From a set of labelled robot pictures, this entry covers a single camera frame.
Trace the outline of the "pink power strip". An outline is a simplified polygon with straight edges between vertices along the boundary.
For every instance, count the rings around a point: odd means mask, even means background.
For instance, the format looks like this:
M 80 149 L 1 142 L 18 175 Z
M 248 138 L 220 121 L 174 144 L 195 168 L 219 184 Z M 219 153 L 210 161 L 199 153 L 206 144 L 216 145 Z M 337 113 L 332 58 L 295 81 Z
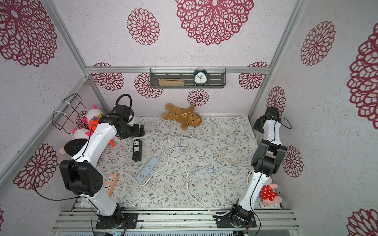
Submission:
M 108 179 L 106 180 L 104 184 L 105 192 L 108 194 L 109 197 L 112 196 L 115 187 L 119 181 L 119 177 L 116 174 L 111 174 L 108 176 Z

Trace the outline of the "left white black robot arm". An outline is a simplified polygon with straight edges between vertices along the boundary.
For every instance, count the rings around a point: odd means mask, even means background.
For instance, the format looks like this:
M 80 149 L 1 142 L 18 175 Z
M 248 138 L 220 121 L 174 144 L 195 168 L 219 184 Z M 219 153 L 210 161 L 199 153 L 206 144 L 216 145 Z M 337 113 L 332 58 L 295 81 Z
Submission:
M 109 114 L 103 115 L 94 133 L 71 160 L 59 165 L 67 190 L 87 198 L 105 220 L 120 221 L 120 206 L 103 188 L 103 177 L 96 169 L 97 163 L 108 143 L 114 138 L 137 138 L 145 135 L 144 126 L 133 123 L 132 97 L 122 94 Z

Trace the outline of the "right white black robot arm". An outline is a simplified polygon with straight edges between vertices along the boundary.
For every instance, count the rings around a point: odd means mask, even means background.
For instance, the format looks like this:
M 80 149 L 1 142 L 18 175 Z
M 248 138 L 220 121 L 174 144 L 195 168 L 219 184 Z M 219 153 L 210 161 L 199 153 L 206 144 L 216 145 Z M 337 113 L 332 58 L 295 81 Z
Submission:
M 252 176 L 248 177 L 246 191 L 235 206 L 234 215 L 240 218 L 251 219 L 260 192 L 269 178 L 277 173 L 287 153 L 287 147 L 280 139 L 281 120 L 279 109 L 270 106 L 253 126 L 254 130 L 264 134 L 264 138 L 253 155 L 253 172 Z

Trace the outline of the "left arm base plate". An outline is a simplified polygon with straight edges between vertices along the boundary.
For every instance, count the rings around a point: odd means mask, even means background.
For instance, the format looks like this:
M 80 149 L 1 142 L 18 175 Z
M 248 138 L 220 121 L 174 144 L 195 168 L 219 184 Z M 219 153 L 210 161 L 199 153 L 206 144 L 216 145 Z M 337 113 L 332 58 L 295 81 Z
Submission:
M 113 216 L 99 216 L 95 229 L 135 229 L 138 221 L 138 213 L 115 213 Z

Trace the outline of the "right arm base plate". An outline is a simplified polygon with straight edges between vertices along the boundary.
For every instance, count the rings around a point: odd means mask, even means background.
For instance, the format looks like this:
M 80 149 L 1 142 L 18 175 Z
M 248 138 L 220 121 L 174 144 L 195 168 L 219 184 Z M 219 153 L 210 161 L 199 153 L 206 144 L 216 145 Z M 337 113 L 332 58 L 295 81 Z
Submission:
M 229 213 L 225 216 L 213 216 L 218 228 L 255 228 L 255 215 L 251 211 Z

